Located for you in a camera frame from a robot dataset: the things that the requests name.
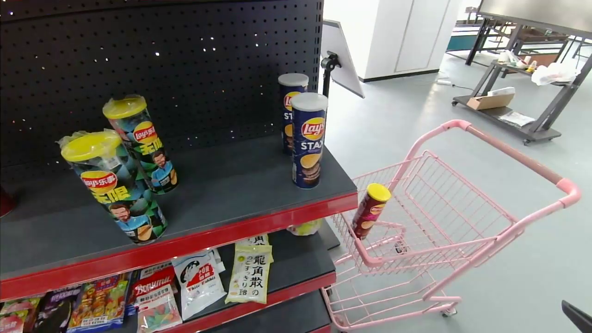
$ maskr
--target blue chip can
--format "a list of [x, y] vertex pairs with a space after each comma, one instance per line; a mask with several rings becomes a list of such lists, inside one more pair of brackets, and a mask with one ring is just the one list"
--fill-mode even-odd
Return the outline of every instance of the blue chip can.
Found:
[[304, 92], [292, 98], [292, 180], [299, 188], [314, 188], [320, 181], [328, 104], [327, 97], [315, 92]]
[[278, 78], [279, 95], [282, 99], [282, 142], [284, 154], [292, 156], [294, 149], [294, 131], [292, 126], [292, 98], [308, 89], [308, 76], [288, 73]]

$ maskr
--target floor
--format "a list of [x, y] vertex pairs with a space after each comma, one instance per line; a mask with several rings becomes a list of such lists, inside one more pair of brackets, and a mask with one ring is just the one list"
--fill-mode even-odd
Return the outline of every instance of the floor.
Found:
[[[365, 99], [334, 84], [326, 145], [355, 177], [402, 161], [420, 135], [447, 120], [464, 119], [573, 180], [584, 197], [575, 206], [532, 224], [488, 263], [453, 281], [445, 290], [449, 296], [462, 296], [458, 315], [443, 319], [432, 313], [360, 332], [577, 332], [561, 312], [561, 300], [592, 313], [592, 199], [588, 195], [592, 193], [592, 131], [588, 128], [592, 124], [592, 79], [583, 83], [555, 122], [553, 127], [563, 136], [525, 147], [521, 139], [479, 115], [460, 105], [451, 106], [452, 97], [466, 95], [467, 90], [434, 84], [436, 78], [448, 78], [454, 84], [474, 87], [484, 71], [485, 67], [465, 66], [463, 60], [445, 56], [438, 74], [364, 84]], [[517, 91], [511, 106], [532, 117], [560, 89], [538, 87], [516, 74], [497, 80], [497, 88], [506, 86]], [[460, 130], [435, 137], [426, 147], [517, 217], [562, 196], [551, 183]], [[333, 250], [332, 255], [337, 258], [343, 249]], [[435, 276], [446, 273], [433, 271]], [[360, 277], [355, 285], [371, 291], [406, 279], [407, 274]], [[387, 295], [373, 297], [378, 300]], [[361, 310], [350, 311], [350, 316], [361, 318]], [[382, 313], [381, 318], [387, 317], [388, 313]]]

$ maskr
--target black pegboard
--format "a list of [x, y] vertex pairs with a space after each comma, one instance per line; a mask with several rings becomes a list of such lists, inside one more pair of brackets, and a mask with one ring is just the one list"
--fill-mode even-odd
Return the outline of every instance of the black pegboard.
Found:
[[305, 73], [317, 91], [322, 12], [322, 0], [0, 2], [3, 181], [66, 169], [54, 141], [109, 128], [111, 96], [144, 95], [173, 155], [277, 134], [278, 75]]

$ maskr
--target pink shopping cart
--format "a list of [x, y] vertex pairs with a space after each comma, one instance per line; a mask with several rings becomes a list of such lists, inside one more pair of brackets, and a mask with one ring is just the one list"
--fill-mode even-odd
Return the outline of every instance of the pink shopping cart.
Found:
[[[425, 141], [451, 128], [489, 143], [567, 196], [516, 219], [436, 155], [429, 151], [417, 155]], [[337, 282], [322, 292], [341, 331], [426, 313], [456, 314], [455, 306], [462, 298], [447, 296], [443, 291], [446, 285], [485, 263], [532, 222], [571, 206], [581, 197], [570, 180], [463, 120], [451, 120], [420, 137], [401, 163], [353, 181], [358, 200], [364, 197], [368, 184], [375, 182], [388, 187], [392, 197], [363, 241], [352, 229], [354, 210], [332, 216], [348, 252], [335, 261]], [[371, 280], [376, 274], [391, 274], [388, 280], [393, 283], [380, 286], [378, 280]], [[404, 280], [397, 283], [395, 277], [401, 276]]]

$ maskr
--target lay's stax can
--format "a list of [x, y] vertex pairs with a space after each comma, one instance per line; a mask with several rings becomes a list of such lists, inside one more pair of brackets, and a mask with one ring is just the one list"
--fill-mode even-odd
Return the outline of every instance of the lay's stax can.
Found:
[[166, 219], [115, 131], [78, 132], [60, 146], [62, 156], [132, 242], [147, 244], [164, 233]]
[[299, 188], [313, 188], [321, 176], [325, 117], [329, 99], [316, 92], [292, 98], [294, 154], [292, 180]]
[[123, 144], [140, 162], [150, 189], [156, 194], [167, 193], [177, 186], [177, 172], [156, 133], [142, 96], [110, 99], [103, 114], [123, 139]]
[[282, 98], [282, 141], [284, 154], [292, 156], [294, 148], [294, 131], [292, 130], [292, 103], [294, 96], [306, 92], [308, 89], [308, 76], [300, 73], [288, 73], [280, 75], [279, 95]]

